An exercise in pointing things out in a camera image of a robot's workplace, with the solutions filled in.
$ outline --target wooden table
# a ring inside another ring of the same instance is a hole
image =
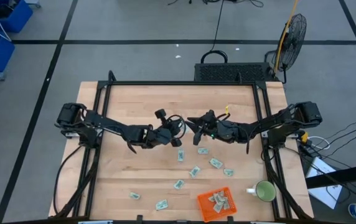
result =
[[[282,84],[267,83],[267,87],[272,113],[287,107]],[[77,102],[92,108],[95,92],[96,82],[83,82]],[[259,96],[264,110],[260,90]],[[229,105],[231,113],[229,120],[242,123],[257,120],[253,90],[250,86],[113,85],[107,117],[124,124],[159,126],[160,121],[154,112],[161,108],[165,109],[168,116],[180,114],[187,118],[201,116],[208,110],[214,110],[217,115],[222,114],[226,105]],[[90,218],[135,220],[137,215],[143,215],[144,220],[202,220],[197,195],[228,186],[238,209],[233,216],[235,221],[273,221],[271,204],[246,193],[246,188],[266,180],[265,165],[260,159],[260,137],[257,136],[250,141],[250,153],[246,154],[245,144],[226,144],[203,137],[199,146],[194,146],[193,136],[194,134],[190,132],[182,138],[185,160],[178,162],[177,148],[170,144],[154,149],[137,148],[138,154],[133,154],[119,136],[106,133],[101,147]],[[67,140],[63,159],[77,147],[77,144],[78,139]],[[288,140],[286,145],[296,149],[294,140]],[[197,154],[198,147],[208,148],[209,154]],[[83,152],[84,150],[81,150],[74,155],[61,172],[57,193],[59,209],[77,188]],[[298,155],[284,149],[280,152],[287,189],[304,211],[313,216]],[[213,168],[208,163],[212,157],[221,160],[224,167],[234,169],[235,175],[227,177],[222,169]],[[195,179],[191,179],[189,171],[196,165],[202,170]],[[185,181],[181,190],[173,188],[178,179]],[[140,194],[141,199],[131,199],[130,192]],[[87,199],[87,193],[83,194],[82,199]],[[164,199],[168,200],[168,209],[155,211],[156,202]],[[283,217],[280,194],[278,204]]]

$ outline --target black metal frame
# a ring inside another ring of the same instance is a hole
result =
[[[102,109],[102,115],[106,116],[108,105],[109,105],[109,99],[110,99],[110,93],[111,93],[111,87],[113,85],[230,85],[230,86],[250,86],[253,89],[253,95],[254,95],[254,101],[255,101],[255,108],[256,108],[256,114],[257,114],[257,119],[258,121],[261,120],[262,117],[262,112],[261,112],[261,105],[260,105],[260,99],[259,99],[259,94],[258,90],[260,89],[262,94],[263,94],[263,101],[265,104],[265,110],[266,110],[266,115],[270,116],[271,115],[271,107],[269,105],[269,98],[268,98],[268,93],[266,90],[266,83],[265,82],[193,82],[193,81],[187,81],[187,82],[169,82],[169,81],[140,81],[140,82],[128,82],[128,81],[116,81],[116,78],[114,77],[113,73],[109,72],[109,80],[107,81],[98,81],[97,87],[96,87],[96,94],[95,94],[95,102],[93,105],[93,109],[95,111],[98,111],[99,109],[99,104],[100,104],[100,98],[101,98],[101,92],[103,91],[104,88],[106,88],[106,94],[105,94],[105,99],[103,102],[103,109]],[[264,151],[267,151],[268,146],[266,145],[265,141],[262,142],[262,147]],[[82,162],[82,167],[81,167],[81,173],[79,177],[79,182],[78,184],[83,181],[85,174],[87,172],[87,167],[90,159],[90,151],[95,150],[95,155],[94,155],[94,162],[98,163],[99,160],[99,155],[100,155],[100,150],[101,146],[99,146],[96,149],[85,149],[84,157],[83,157],[83,162]],[[270,160],[269,154],[264,153],[265,160],[268,161]],[[283,183],[284,186],[286,186],[285,181],[284,181],[284,174],[283,174],[283,168],[282,168],[282,163],[280,159],[279,152],[277,151],[275,154],[275,165],[276,165],[276,173],[279,177],[279,180]],[[85,205],[85,211],[84,211],[84,216],[78,216],[79,208],[80,208],[80,203],[81,203],[81,197],[79,200],[77,200],[76,204],[73,207],[73,213],[72,217],[68,218],[50,218],[47,220],[33,220],[33,221],[28,221],[28,222],[14,222],[14,224],[25,224],[25,223],[77,223],[77,222],[84,222],[84,221],[90,221],[90,212],[91,212],[91,206],[92,206],[92,200],[93,200],[93,194],[95,190],[95,182],[96,182],[96,172],[97,172],[98,167],[96,167],[95,175],[92,177],[92,180],[89,183],[88,186],[88,197]],[[271,181],[271,177],[267,173],[268,180]],[[304,223],[304,222],[315,222],[314,220],[297,220],[293,219],[291,215],[291,209],[290,206],[287,202],[287,200],[283,197],[283,205],[284,205],[284,213],[285,213],[285,218],[281,218],[279,214],[279,206],[278,206],[278,201],[277,199],[274,199],[271,202],[272,210],[273,210],[273,216],[274,220],[276,222],[282,222],[285,221],[286,223]],[[179,223],[179,222],[186,222],[186,223],[192,223],[192,224],[204,224],[204,222],[200,221],[144,221],[142,220],[143,217],[142,215],[138,215],[137,220],[113,220],[113,223],[116,224],[128,224],[128,223],[136,223],[136,224],[142,224],[142,223],[148,223],[148,224],[168,224],[168,223]],[[228,221],[224,222],[210,222],[209,224],[225,224],[228,222],[228,224],[244,224],[244,223],[251,223],[251,221],[248,222],[235,222],[233,220],[233,217],[228,217]]]

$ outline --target orange basket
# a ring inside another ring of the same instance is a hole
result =
[[[220,213],[214,211],[213,207],[215,202],[211,202],[208,200],[213,194],[224,191],[224,195],[228,197],[229,209],[221,209]],[[233,201],[232,194],[230,193],[229,187],[224,187],[217,190],[212,190],[204,194],[200,194],[197,196],[197,202],[199,203],[200,211],[202,212],[204,222],[209,222],[212,220],[216,220],[237,212],[236,205]]]

